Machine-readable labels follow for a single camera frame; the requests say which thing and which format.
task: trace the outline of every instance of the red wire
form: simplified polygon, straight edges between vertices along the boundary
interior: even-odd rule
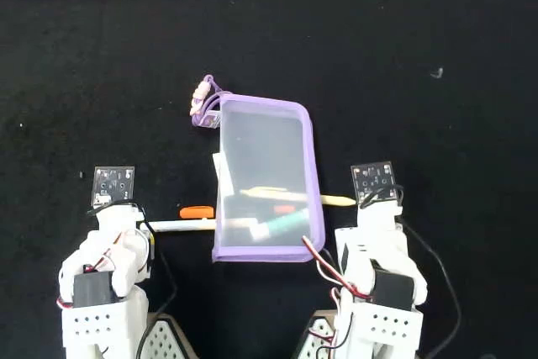
[[[312,330],[309,330],[309,334],[315,336],[316,338],[320,338],[321,340],[323,340],[325,342],[331,343],[332,340],[333,340],[333,337],[330,336],[330,335],[329,336],[321,335],[321,334],[318,334],[317,332],[312,331]]]
[[[72,304],[64,302],[61,298],[57,298],[56,302],[64,309],[71,309],[73,307]]]
[[[114,240],[114,243],[112,243],[112,244],[117,244],[117,243],[118,243],[118,240],[119,240],[119,238],[121,237],[122,234],[123,234],[123,232],[119,233],[119,234],[118,234],[118,237],[116,237],[116,240]],[[110,251],[110,249],[108,248],[103,254],[104,254],[104,255],[107,255],[107,253],[108,253],[109,251]],[[95,265],[90,266],[90,267],[89,267],[90,269],[88,269],[88,271],[93,271],[93,270],[97,267],[97,265],[99,265],[101,262],[103,262],[103,260],[104,260],[104,258],[102,258],[102,257],[99,258],[99,261],[97,261]]]
[[[331,275],[333,277],[335,277],[338,281],[340,281],[342,283],[342,285],[344,285],[344,287],[349,290],[351,292],[351,294],[353,296],[357,296],[358,298],[364,298],[365,300],[366,299],[369,299],[370,296],[368,296],[367,294],[364,294],[364,293],[361,293],[359,292],[357,289],[356,289],[356,286],[355,285],[352,285],[351,283],[347,282],[344,277],[342,277],[340,275],[340,273],[338,271],[336,271],[315,249],[314,249],[314,246],[312,245],[312,242],[309,240],[309,238],[304,235],[303,236],[303,243],[304,245],[306,246],[306,248],[309,249],[310,251],[310,254],[312,254],[312,256],[321,264],[323,265],[327,271],[329,271],[331,273]]]

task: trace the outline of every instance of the transparent pencil case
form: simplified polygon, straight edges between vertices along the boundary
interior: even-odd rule
[[[312,123],[298,103],[220,97],[215,261],[308,261],[325,242]]]

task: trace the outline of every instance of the wire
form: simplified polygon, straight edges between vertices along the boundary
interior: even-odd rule
[[[86,212],[86,215],[87,216],[97,216],[97,214],[99,212],[102,212],[104,211],[105,209],[108,209],[108,208],[111,208],[113,206],[118,206],[118,205],[134,205],[136,206],[137,208],[139,208],[140,210],[140,207],[139,205],[135,202],[134,199],[120,199],[118,201],[113,201],[113,202],[110,202],[110,203],[106,203],[104,205],[101,205],[99,206],[98,208],[94,208],[94,209],[90,209]]]
[[[329,250],[327,250],[325,247],[321,249],[321,252],[323,252],[327,258],[329,259],[329,264],[332,265],[334,268],[336,268],[336,261],[333,258],[332,254]]]
[[[119,241],[119,239],[121,238],[121,235],[122,235],[122,234],[123,234],[123,232],[119,232],[118,236],[116,237],[116,239],[113,241],[112,244],[118,244],[118,241]],[[98,265],[99,265],[101,262],[103,262],[103,256],[104,256],[105,254],[107,254],[109,251],[110,251],[110,249],[108,248],[108,249],[101,255],[101,258],[99,258],[99,261],[97,261],[97,262],[95,263],[95,265],[91,265],[91,266],[89,266],[88,268],[86,268],[86,271],[85,271],[85,272],[90,272],[90,271],[95,270],[95,268],[97,268]]]
[[[107,256],[106,254],[101,254],[101,260],[105,260],[105,261],[110,262],[113,265],[114,270],[116,270],[116,264],[114,263],[114,261],[112,261],[112,258],[110,258],[110,256]]]
[[[153,228],[150,226],[150,223],[147,221],[147,219],[145,217],[144,210],[142,210],[142,214],[144,215],[144,224],[148,228],[148,230],[151,232],[151,235],[153,236],[153,240],[155,241],[155,248],[157,249],[156,233],[153,230]],[[140,342],[139,342],[138,348],[136,350],[136,359],[140,359],[140,357],[142,355],[142,349],[144,348],[145,340],[147,339],[150,332],[153,330],[153,327],[155,327],[155,325],[157,324],[157,320],[159,319],[159,316],[162,313],[164,313],[164,311],[166,310],[166,307],[168,307],[168,304],[170,304],[170,302],[174,298],[176,298],[176,295],[177,295],[176,281],[175,281],[174,277],[171,274],[170,267],[168,266],[168,261],[166,261],[166,258],[165,258],[164,254],[162,253],[162,251],[160,249],[159,249],[159,257],[161,258],[162,266],[165,268],[166,275],[168,276],[168,280],[170,281],[170,284],[172,286],[172,292],[171,292],[170,296],[168,297],[168,299],[157,309],[157,311],[155,312],[155,315],[153,317],[153,320],[145,327],[144,333],[140,337]]]
[[[56,299],[56,306],[58,306],[62,310],[63,309],[72,309],[73,308],[72,304],[64,302],[61,297],[58,297]]]
[[[99,212],[102,212],[105,209],[110,208],[111,206],[128,205],[128,204],[134,205],[142,213],[142,216],[144,218],[145,227],[147,227],[147,229],[150,231],[151,235],[153,236],[155,249],[156,249],[156,251],[159,251],[159,257],[161,259],[162,266],[165,268],[166,276],[168,277],[168,280],[169,280],[169,282],[171,284],[171,288],[172,288],[170,296],[168,296],[168,298],[165,300],[165,302],[157,309],[152,321],[150,321],[148,323],[148,325],[145,327],[144,333],[140,337],[140,342],[138,344],[138,348],[136,349],[136,359],[140,359],[140,357],[142,355],[142,349],[144,348],[145,340],[147,339],[147,337],[150,334],[151,330],[153,330],[153,327],[155,327],[155,324],[157,323],[157,320],[159,319],[159,316],[162,313],[164,313],[164,311],[166,310],[166,307],[168,307],[168,304],[170,304],[170,302],[174,298],[176,298],[176,296],[177,296],[177,284],[176,284],[176,280],[174,279],[174,277],[171,274],[171,270],[170,270],[170,267],[168,266],[168,261],[166,260],[165,255],[163,254],[161,249],[157,248],[157,237],[156,237],[157,234],[153,230],[153,228],[151,227],[150,222],[148,221],[148,219],[146,218],[144,209],[136,201],[134,201],[133,199],[123,199],[123,200],[119,200],[119,201],[114,201],[114,202],[108,203],[106,205],[103,205],[103,206],[101,206],[99,208],[89,210],[87,212],[87,214],[90,215],[90,216],[95,216]]]
[[[360,209],[367,208],[368,206],[370,206],[371,204],[373,204],[375,202],[375,201],[373,201],[373,199],[376,196],[378,196],[383,191],[387,191],[387,190],[391,190],[391,189],[394,189],[394,190],[400,192],[400,194],[398,196],[398,206],[402,206],[402,202],[404,200],[404,187],[402,187],[401,185],[398,185],[398,184],[388,184],[388,185],[383,185],[383,186],[381,186],[379,188],[376,188],[371,193],[369,193],[367,195],[367,197],[364,198],[362,200],[362,202],[359,204],[359,208]]]
[[[336,304],[336,313],[340,315],[340,298],[336,296],[337,293],[340,295],[337,288],[332,288],[330,290],[330,298],[332,298]]]
[[[319,264],[319,261],[316,261],[316,267],[318,268],[319,275],[321,275],[323,279],[325,279],[326,281],[332,282],[335,285],[343,286],[341,282],[338,282],[336,279],[333,279],[332,277],[328,277],[327,275],[324,274],[323,270],[321,269],[321,265]]]
[[[314,258],[319,261],[319,263],[321,265],[323,265],[329,272],[330,274],[336,278],[336,280],[340,281],[342,283],[342,286],[344,288],[346,288],[347,290],[349,290],[351,292],[351,294],[353,296],[356,296],[358,298],[364,298],[364,299],[369,299],[370,296],[368,296],[367,294],[363,294],[361,292],[359,292],[355,286],[351,285],[349,282],[347,282],[344,277],[342,277],[342,275],[340,275],[340,273],[338,271],[336,271],[315,249],[314,249],[314,246],[312,245],[312,241],[309,240],[309,238],[304,235],[303,238],[303,243],[304,245],[306,246],[306,248],[310,251],[310,254],[312,254],[312,256],[314,256]]]
[[[325,342],[331,343],[332,340],[333,340],[332,336],[318,334],[316,331],[312,330],[311,328],[309,328],[309,334],[312,335],[312,336],[315,336],[316,338],[320,338],[321,340],[323,340]]]
[[[433,248],[430,247],[430,245],[416,232],[411,228],[403,219],[401,216],[397,218],[398,223],[400,223],[437,261],[439,264],[439,267],[441,271],[443,272],[443,276],[445,277],[446,286],[448,287],[448,290],[452,296],[452,300],[454,301],[454,307],[456,309],[456,323],[454,324],[454,328],[452,328],[452,331],[445,337],[443,341],[440,342],[439,345],[437,345],[434,349],[432,349],[424,359],[433,359],[437,356],[439,352],[441,352],[443,349],[445,349],[448,344],[451,343],[451,341],[454,339],[454,336],[456,336],[457,331],[460,329],[460,325],[462,324],[462,307],[460,306],[460,302],[457,298],[456,290],[454,289],[454,286],[452,285],[451,279],[448,276],[448,272],[445,269],[445,265],[443,264],[443,261],[435,252]]]
[[[144,264],[142,264],[142,267],[140,267],[140,269],[138,270],[138,272],[142,272],[142,270],[145,268],[145,264],[148,263],[148,259],[150,258],[150,241],[148,240],[148,238],[145,236],[144,233],[142,233],[142,231],[140,229],[127,229],[124,233],[127,233],[128,231],[130,230],[134,230],[136,232],[137,235],[139,235],[140,237],[142,237],[142,239],[144,240],[145,242],[145,259],[144,259]]]
[[[321,351],[322,349],[335,350],[335,349],[338,349],[338,348],[342,347],[345,344],[345,342],[347,341],[347,338],[350,336],[351,323],[352,322],[353,322],[353,313],[351,313],[351,315],[350,315],[350,325],[347,327],[347,332],[345,333],[344,340],[340,344],[338,344],[337,346],[327,346],[327,345],[320,346],[316,350],[316,359],[319,359],[319,351]]]

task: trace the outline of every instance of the green pen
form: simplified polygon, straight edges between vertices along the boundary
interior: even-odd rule
[[[279,218],[269,220],[259,224],[253,224],[250,227],[252,239],[254,241],[263,241],[269,237],[281,235],[292,230],[297,224],[308,223],[309,209],[301,209],[293,214],[287,214]]]

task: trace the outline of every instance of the black cable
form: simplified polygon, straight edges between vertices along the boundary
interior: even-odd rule
[[[86,214],[88,216],[95,216],[97,215],[99,212],[102,212],[104,211],[105,209],[108,209],[112,206],[118,206],[118,205],[134,205],[136,206],[140,212],[142,212],[142,214],[144,214],[144,211],[142,209],[140,209],[140,206],[136,203],[136,201],[134,199],[120,199],[118,201],[114,201],[114,202],[110,202],[110,203],[106,203],[104,205],[101,205],[100,207],[98,208],[94,208],[94,209],[90,209],[86,212]]]
[[[327,258],[329,258],[329,264],[334,268],[336,269],[337,266],[336,266],[336,262],[335,262],[335,259],[333,258],[332,254],[330,253],[329,250],[327,250],[326,248],[322,248],[321,249],[321,252],[324,252],[325,255],[327,256]]]
[[[150,226],[150,223],[145,218],[145,213],[144,213],[143,210],[142,210],[142,214],[144,215],[144,224],[148,228],[148,230],[150,231],[151,235],[153,236],[153,240],[154,240],[154,243],[155,243],[155,248],[157,250],[156,233],[153,230],[153,228]],[[168,299],[157,309],[157,311],[155,312],[155,315],[154,315],[153,319],[151,320],[151,322],[145,327],[144,333],[140,337],[140,342],[138,344],[138,349],[136,350],[136,359],[140,359],[140,357],[142,355],[142,349],[144,348],[145,340],[147,339],[147,337],[150,334],[151,330],[153,330],[153,327],[155,327],[155,324],[157,324],[157,321],[159,320],[159,316],[162,313],[164,313],[164,311],[166,310],[166,307],[168,307],[168,304],[170,304],[171,301],[174,298],[176,298],[176,295],[177,295],[177,284],[176,284],[176,281],[175,281],[174,277],[171,274],[170,267],[168,266],[168,261],[166,260],[164,254],[162,253],[162,250],[158,249],[158,251],[159,251],[159,257],[161,259],[162,265],[165,268],[166,275],[168,276],[168,280],[170,281],[170,284],[172,286],[172,292],[171,292],[170,296],[168,297]]]
[[[439,345],[437,345],[434,349],[432,349],[424,359],[433,359],[437,356],[439,352],[441,352],[443,349],[448,346],[448,344],[451,343],[451,341],[454,339],[454,336],[456,336],[457,331],[460,329],[460,325],[462,324],[462,308],[460,306],[460,302],[457,298],[456,290],[452,286],[451,279],[448,277],[448,272],[445,269],[445,265],[443,264],[443,261],[439,257],[439,255],[435,252],[433,248],[431,248],[428,243],[420,237],[420,235],[414,231],[405,221],[402,219],[402,217],[397,218],[397,222],[400,223],[437,261],[439,264],[440,269],[443,272],[443,275],[445,277],[446,286],[448,287],[449,292],[451,293],[452,300],[454,301],[454,307],[456,308],[456,323],[454,324],[454,328],[450,332],[449,335],[446,336],[446,338],[440,342]]]
[[[166,307],[168,307],[168,304],[170,304],[170,302],[176,298],[177,296],[177,284],[176,284],[176,280],[174,279],[173,275],[171,274],[171,270],[170,270],[170,267],[168,266],[168,261],[166,260],[164,254],[162,253],[162,250],[160,248],[157,247],[157,234],[156,232],[153,230],[153,228],[151,227],[150,225],[150,222],[148,222],[148,219],[145,217],[145,211],[144,211],[144,208],[142,208],[136,201],[134,201],[133,199],[122,199],[122,200],[119,200],[119,201],[114,201],[114,202],[111,202],[111,203],[107,203],[106,205],[103,205],[103,206],[100,206],[99,208],[96,208],[96,209],[91,209],[87,212],[88,215],[90,216],[95,216],[96,214],[98,214],[99,212],[102,212],[104,211],[105,209],[107,208],[110,208],[112,206],[116,206],[116,205],[134,205],[136,208],[138,208],[138,210],[142,213],[142,216],[144,217],[144,224],[145,224],[145,227],[147,227],[147,229],[150,231],[151,233],[151,236],[153,237],[153,243],[154,243],[154,247],[155,247],[155,250],[159,252],[159,257],[161,259],[161,262],[162,262],[162,266],[165,268],[165,272],[166,272],[166,276],[168,277],[168,280],[171,284],[171,288],[172,288],[172,291],[170,293],[170,296],[168,296],[168,298],[165,300],[165,302],[157,309],[157,311],[155,312],[155,315],[153,317],[153,319],[150,321],[150,323],[145,327],[145,330],[144,330],[144,333],[142,334],[142,336],[140,337],[140,342],[138,344],[138,348],[136,350],[136,359],[140,359],[141,355],[142,355],[142,349],[144,348],[144,343],[145,343],[145,340],[147,339],[148,335],[150,334],[151,330],[153,330],[153,327],[155,327],[155,324],[157,323],[157,321],[159,320],[159,316],[164,313],[164,311],[166,310]]]
[[[327,345],[322,345],[320,346],[317,350],[316,350],[316,359],[319,359],[319,351],[321,351],[322,349],[330,349],[330,350],[334,350],[334,349],[338,349],[340,348],[341,346],[343,346],[345,344],[345,342],[347,341],[347,338],[350,336],[350,331],[351,331],[351,323],[353,322],[353,314],[354,313],[351,313],[351,316],[350,316],[350,325],[349,327],[347,327],[347,332],[345,333],[345,337],[344,337],[344,340],[338,344],[337,346],[327,346]]]
[[[404,200],[404,187],[402,187],[401,185],[398,185],[398,184],[388,184],[388,185],[382,185],[381,187],[376,188],[371,193],[369,193],[367,195],[367,197],[364,198],[364,200],[361,202],[361,204],[359,205],[359,208],[360,209],[367,208],[368,206],[370,206],[373,203],[372,200],[377,195],[379,195],[383,191],[387,191],[389,189],[395,189],[396,191],[400,192],[400,194],[398,196],[398,206],[401,206],[402,202]]]

